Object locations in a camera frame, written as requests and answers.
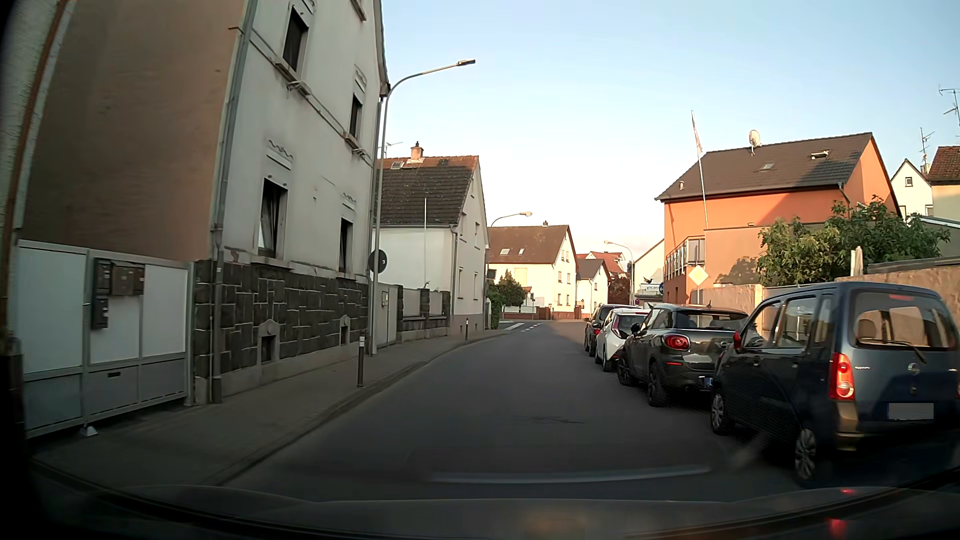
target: rear wiper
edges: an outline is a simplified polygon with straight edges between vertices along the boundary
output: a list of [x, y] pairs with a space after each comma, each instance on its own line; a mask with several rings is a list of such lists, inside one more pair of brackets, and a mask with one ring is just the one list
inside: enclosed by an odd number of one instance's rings
[[862, 341], [864, 343], [869, 341], [873, 343], [889, 343], [891, 345], [902, 345], [903, 347], [909, 347], [913, 349], [914, 353], [917, 354], [917, 358], [919, 358], [921, 362], [926, 364], [926, 358], [924, 358], [924, 354], [920, 352], [920, 349], [918, 349], [916, 345], [914, 345], [913, 343], [910, 343], [909, 341], [900, 341], [898, 339], [880, 339], [878, 337], [857, 337], [856, 340]]

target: stone wall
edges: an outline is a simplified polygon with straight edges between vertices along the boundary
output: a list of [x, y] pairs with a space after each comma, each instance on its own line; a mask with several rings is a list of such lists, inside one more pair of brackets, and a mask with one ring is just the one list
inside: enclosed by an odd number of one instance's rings
[[[195, 271], [194, 375], [209, 375], [212, 350], [214, 262], [201, 260]], [[276, 358], [282, 361], [359, 341], [367, 328], [365, 283], [341, 278], [295, 274], [273, 266], [224, 263], [220, 331], [224, 350], [221, 373], [260, 363], [258, 329], [273, 320], [278, 327]], [[348, 326], [347, 343], [341, 328]]]

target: tire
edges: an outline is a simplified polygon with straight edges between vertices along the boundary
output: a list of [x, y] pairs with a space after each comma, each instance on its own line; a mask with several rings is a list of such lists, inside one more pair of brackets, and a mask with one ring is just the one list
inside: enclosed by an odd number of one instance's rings
[[714, 389], [710, 397], [710, 428], [718, 435], [726, 435], [733, 431], [734, 421], [727, 412], [727, 403], [723, 391]]
[[630, 370], [622, 360], [616, 362], [616, 380], [624, 386], [636, 386], [637, 384], [636, 377], [630, 374]]
[[654, 361], [650, 362], [650, 368], [647, 371], [647, 404], [649, 406], [666, 406], [667, 391], [663, 387], [663, 372], [660, 365]]

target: roof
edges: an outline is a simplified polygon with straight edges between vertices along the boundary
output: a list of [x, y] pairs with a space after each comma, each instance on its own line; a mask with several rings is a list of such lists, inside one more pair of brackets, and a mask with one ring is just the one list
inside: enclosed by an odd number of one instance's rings
[[[732, 148], [701, 157], [707, 196], [790, 190], [844, 184], [873, 139], [872, 133], [810, 138], [765, 144], [754, 149]], [[828, 150], [825, 158], [810, 155]], [[763, 167], [772, 163], [767, 169]], [[658, 201], [703, 197], [697, 163], [667, 187]]]
[[601, 258], [601, 259], [603, 259], [604, 261], [606, 261], [606, 262], [607, 262], [607, 270], [610, 271], [611, 274], [626, 274], [626, 273], [627, 273], [626, 270], [624, 270], [623, 268], [620, 268], [620, 263], [616, 261], [617, 259], [623, 257], [623, 254], [622, 254], [622, 253], [620, 253], [620, 252], [611, 253], [611, 252], [591, 251], [590, 254], [593, 255], [593, 256], [596, 257], [596, 258]]
[[960, 146], [941, 146], [930, 164], [926, 179], [931, 184], [938, 182], [960, 182]]
[[607, 280], [610, 280], [610, 271], [607, 270], [605, 261], [601, 258], [580, 258], [577, 260], [577, 279], [592, 280], [597, 275], [597, 271], [603, 268]]
[[426, 199], [427, 225], [456, 225], [464, 207], [478, 156], [425, 157], [383, 160], [383, 225], [423, 225]]
[[[487, 233], [490, 235], [490, 264], [553, 264], [564, 245], [564, 238], [570, 234], [570, 227], [490, 227]], [[573, 235], [570, 236], [570, 244], [570, 251], [575, 253], [576, 250], [572, 249]], [[503, 250], [509, 251], [500, 255]]]

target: white building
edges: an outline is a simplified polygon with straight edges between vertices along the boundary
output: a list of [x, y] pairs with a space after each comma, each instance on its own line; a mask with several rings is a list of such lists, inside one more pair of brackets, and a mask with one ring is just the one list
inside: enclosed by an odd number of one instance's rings
[[536, 306], [550, 307], [555, 319], [573, 318], [577, 305], [577, 259], [567, 225], [491, 227], [490, 270], [499, 281], [507, 272], [531, 287]]
[[900, 206], [900, 215], [904, 219], [914, 213], [933, 215], [933, 188], [926, 180], [926, 174], [913, 166], [910, 160], [903, 160], [900, 168], [890, 177], [894, 196]]
[[380, 249], [384, 283], [449, 291], [450, 326], [483, 329], [487, 213], [478, 156], [387, 158]]
[[610, 272], [601, 258], [581, 258], [577, 261], [577, 302], [584, 313], [593, 313], [607, 303]]

